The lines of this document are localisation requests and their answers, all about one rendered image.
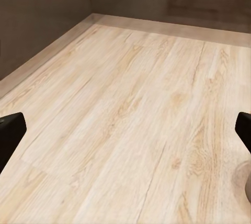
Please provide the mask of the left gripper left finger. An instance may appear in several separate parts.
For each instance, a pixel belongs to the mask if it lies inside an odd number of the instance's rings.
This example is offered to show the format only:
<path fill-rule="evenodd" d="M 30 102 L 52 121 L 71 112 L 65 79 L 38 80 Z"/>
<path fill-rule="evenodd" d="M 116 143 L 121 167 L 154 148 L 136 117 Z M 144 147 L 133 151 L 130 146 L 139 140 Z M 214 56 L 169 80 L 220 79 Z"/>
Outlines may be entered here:
<path fill-rule="evenodd" d="M 22 112 L 0 118 L 0 174 L 26 132 Z"/>

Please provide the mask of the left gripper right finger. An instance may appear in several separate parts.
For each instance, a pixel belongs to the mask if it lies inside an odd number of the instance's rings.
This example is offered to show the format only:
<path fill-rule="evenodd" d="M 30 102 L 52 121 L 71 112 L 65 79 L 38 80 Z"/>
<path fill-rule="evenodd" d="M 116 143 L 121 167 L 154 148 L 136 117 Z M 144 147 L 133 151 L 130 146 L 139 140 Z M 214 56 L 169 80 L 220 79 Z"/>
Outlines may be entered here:
<path fill-rule="evenodd" d="M 238 114 L 235 131 L 251 153 L 251 114 L 245 112 Z"/>

